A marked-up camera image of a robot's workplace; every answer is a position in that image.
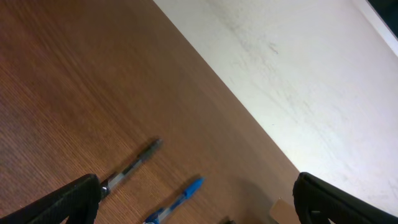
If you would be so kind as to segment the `cardboard box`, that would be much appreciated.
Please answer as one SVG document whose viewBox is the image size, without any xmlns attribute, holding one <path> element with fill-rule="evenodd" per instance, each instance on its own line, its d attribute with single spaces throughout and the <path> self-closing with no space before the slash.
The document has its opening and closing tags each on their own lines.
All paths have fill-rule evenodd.
<svg viewBox="0 0 398 224">
<path fill-rule="evenodd" d="M 295 208 L 281 198 L 273 204 L 269 215 L 278 224 L 300 224 Z"/>
</svg>

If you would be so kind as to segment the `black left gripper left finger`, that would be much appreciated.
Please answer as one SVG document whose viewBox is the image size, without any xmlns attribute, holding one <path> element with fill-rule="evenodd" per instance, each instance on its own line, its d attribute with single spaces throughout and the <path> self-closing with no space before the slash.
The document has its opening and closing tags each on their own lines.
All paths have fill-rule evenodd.
<svg viewBox="0 0 398 224">
<path fill-rule="evenodd" d="M 86 174 L 1 218 L 1 224 L 93 224 L 101 200 L 100 181 Z"/>
</svg>

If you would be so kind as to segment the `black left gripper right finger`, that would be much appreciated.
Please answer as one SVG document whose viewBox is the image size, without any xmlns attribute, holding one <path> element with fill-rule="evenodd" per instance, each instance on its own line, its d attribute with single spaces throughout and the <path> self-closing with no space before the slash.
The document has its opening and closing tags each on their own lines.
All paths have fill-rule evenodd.
<svg viewBox="0 0 398 224">
<path fill-rule="evenodd" d="M 295 211 L 303 224 L 397 224 L 397 217 L 308 172 L 299 173 L 293 196 Z"/>
</svg>

